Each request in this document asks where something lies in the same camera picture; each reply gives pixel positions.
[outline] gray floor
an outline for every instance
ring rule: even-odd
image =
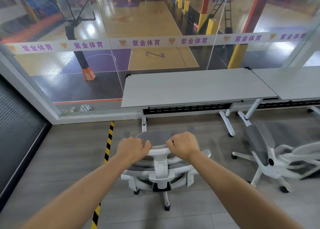
[[[311,140],[320,140],[320,123],[305,109],[257,111],[252,120],[278,120],[291,124]],[[230,121],[236,136],[230,138],[217,115],[199,115],[148,120],[148,130],[196,128],[200,149],[210,149],[211,158],[245,180],[254,176],[253,162],[232,160],[231,151],[247,152],[242,134],[244,124],[235,114]],[[102,165],[110,122],[54,126],[0,214],[0,228],[18,228],[31,215],[75,181]],[[141,120],[116,121],[110,156],[124,130],[134,136],[141,132]],[[319,228],[320,179],[287,179],[294,188],[289,194],[278,190],[275,180],[262,175],[257,189],[282,207],[307,229]],[[126,181],[118,180],[101,203],[98,228],[214,228],[238,226],[204,180],[195,176],[190,188],[169,192],[170,211],[164,211],[160,195],[141,191],[134,195]],[[84,226],[89,229],[91,218]]]

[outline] mesh office chair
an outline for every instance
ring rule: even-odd
[[[195,133],[193,126],[188,126],[187,130]],[[151,150],[121,175],[122,180],[129,181],[134,194],[139,194],[140,189],[163,192],[167,211],[170,210],[167,192],[184,185],[189,187],[194,182],[194,175],[198,174],[191,164],[174,156],[167,147],[167,140],[175,134],[178,132],[174,130],[150,130],[138,134],[136,138],[142,138],[143,145],[147,140],[151,142]],[[124,138],[129,136],[129,132],[123,134]],[[211,155],[209,150],[202,152],[208,157]]]
[[[280,190],[288,193],[292,188],[283,177],[303,179],[320,170],[320,141],[308,143],[286,124],[258,120],[246,127],[244,134],[253,156],[232,152],[231,157],[258,163],[253,186],[263,173],[277,179],[282,184]]]

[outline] glass wall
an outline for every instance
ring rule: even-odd
[[[128,75],[284,67],[319,25],[320,5],[318,0],[0,2],[1,42],[63,116],[128,111],[121,109]]]

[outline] chair caster wheel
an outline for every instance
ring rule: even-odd
[[[287,190],[287,188],[285,186],[280,186],[279,189],[282,193],[289,193],[289,191]]]
[[[238,159],[238,156],[235,156],[234,154],[231,153],[231,158],[235,160],[235,159]]]

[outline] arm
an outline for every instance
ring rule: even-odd
[[[303,229],[249,183],[200,152],[193,134],[176,134],[167,146],[194,166],[240,228]]]
[[[110,161],[58,195],[21,228],[81,228],[122,172],[145,157],[150,148],[150,142],[143,147],[140,138],[122,139]]]

